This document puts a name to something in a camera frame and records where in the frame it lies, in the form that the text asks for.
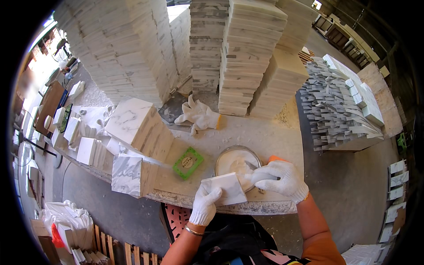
grey veined marble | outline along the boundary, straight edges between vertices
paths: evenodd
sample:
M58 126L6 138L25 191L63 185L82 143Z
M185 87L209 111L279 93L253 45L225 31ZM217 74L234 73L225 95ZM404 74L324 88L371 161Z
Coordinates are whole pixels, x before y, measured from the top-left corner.
M112 191L140 196L140 177L143 158L114 156L112 167Z

hand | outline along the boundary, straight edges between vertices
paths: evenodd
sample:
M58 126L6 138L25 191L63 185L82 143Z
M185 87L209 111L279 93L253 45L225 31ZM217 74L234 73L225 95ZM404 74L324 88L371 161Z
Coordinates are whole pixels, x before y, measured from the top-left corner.
M255 183L255 186L268 191L278 192L289 197L294 203L303 201L309 193L309 187L302 180L296 167L287 161L272 161L268 165L257 168L252 174L269 174L270 179L264 179ZM280 180L273 180L272 177L279 177Z
M193 212L189 222L197 226L208 226L216 213L215 202L221 198L222 190L217 188L211 193L205 190L202 184L196 192L193 202Z
M218 127L221 114L213 112L211 108L200 100L193 100L193 94L188 97L188 102L184 102L183 114L175 119L174 123L182 123L186 120L193 123L191 128L191 136L196 134L196 130L204 130L206 128L216 129Z

white cotton glove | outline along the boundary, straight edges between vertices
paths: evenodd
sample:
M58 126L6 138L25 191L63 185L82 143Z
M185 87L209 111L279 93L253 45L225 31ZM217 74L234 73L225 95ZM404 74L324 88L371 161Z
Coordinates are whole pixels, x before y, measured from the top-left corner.
M309 187L302 180L296 167L287 161L272 161L268 165L255 169L255 175L263 178L263 174L268 174L269 179L264 179L255 183L255 186L268 191L278 192L289 197L294 203L306 199ZM280 177L280 180L273 180L272 177Z
M193 212L189 222L197 226L208 226L216 213L215 202L221 198L221 195L222 190L220 188L208 194L201 184L194 197Z
M200 100L193 100L193 94L188 97L188 102L184 102L183 114L175 119L174 123L182 123L186 120L193 123L191 128L191 136L196 134L196 130L204 130L206 128L216 129L221 114L213 112L209 106L200 102Z

bracelet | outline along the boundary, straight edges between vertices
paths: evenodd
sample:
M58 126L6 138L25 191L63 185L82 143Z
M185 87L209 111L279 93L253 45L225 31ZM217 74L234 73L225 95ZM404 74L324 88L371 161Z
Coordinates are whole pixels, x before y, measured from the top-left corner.
M186 229L188 232L192 233L195 236L202 237L202 236L205 235L205 233L199 233L199 232L196 232L196 231L191 230L187 225L184 226L184 229Z

concrete floor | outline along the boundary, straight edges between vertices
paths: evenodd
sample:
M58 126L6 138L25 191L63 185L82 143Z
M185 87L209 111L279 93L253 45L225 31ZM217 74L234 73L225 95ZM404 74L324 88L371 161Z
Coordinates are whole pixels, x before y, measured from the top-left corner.
M359 71L314 30L311 30L306 47L316 56L328 53L353 71ZM86 86L91 86L92 80L85 74L85 69L81 67L77 72L80 71L78 78L85 81ZM297 94L296 98L301 110L299 96ZM387 166L398 160L395 142L389 139L356 153L322 154L313 151L309 121L303 112L299 113L299 119L305 181L330 226L338 250L344 252L356 243L376 243L384 218ZM78 207L87 209L102 231L120 241L117 260L121 264L125 262L124 242L164 256L169 242L158 217L160 203L112 192L109 184L73 164L65 172L68 161L64 161L59 169L53 168L51 157L36 156L36 161L44 165L41 171L47 183L46 201L69 199ZM255 219L274 236L279 251L301 256L297 215L256 216Z

